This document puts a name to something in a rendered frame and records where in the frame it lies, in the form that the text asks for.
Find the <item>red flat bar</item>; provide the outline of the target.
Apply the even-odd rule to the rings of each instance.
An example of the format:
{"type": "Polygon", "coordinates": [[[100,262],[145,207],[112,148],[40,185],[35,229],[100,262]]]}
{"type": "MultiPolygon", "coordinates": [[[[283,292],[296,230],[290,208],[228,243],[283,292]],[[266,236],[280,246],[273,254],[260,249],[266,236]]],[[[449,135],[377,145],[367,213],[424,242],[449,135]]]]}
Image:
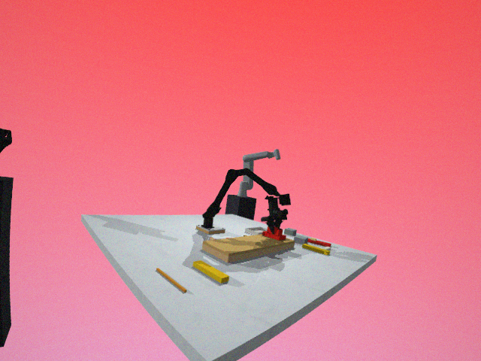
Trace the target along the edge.
{"type": "Polygon", "coordinates": [[[326,247],[330,247],[331,244],[327,243],[327,242],[321,242],[321,241],[317,241],[316,238],[308,238],[308,241],[307,242],[310,242],[312,244],[319,244],[319,245],[322,245],[322,246],[326,246],[326,247]]]}

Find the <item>orange thin rod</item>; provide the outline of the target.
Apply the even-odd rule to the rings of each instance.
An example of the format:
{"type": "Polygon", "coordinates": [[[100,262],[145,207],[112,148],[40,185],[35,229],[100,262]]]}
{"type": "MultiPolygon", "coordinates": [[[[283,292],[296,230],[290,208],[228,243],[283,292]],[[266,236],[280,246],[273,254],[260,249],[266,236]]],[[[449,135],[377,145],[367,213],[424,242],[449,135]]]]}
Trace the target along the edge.
{"type": "Polygon", "coordinates": [[[181,289],[183,292],[187,293],[186,289],[182,286],[180,286],[176,281],[174,281],[172,278],[166,275],[162,270],[159,268],[156,269],[156,271],[160,272],[165,278],[167,278],[171,283],[173,283],[175,286],[177,286],[179,289],[181,289]]]}

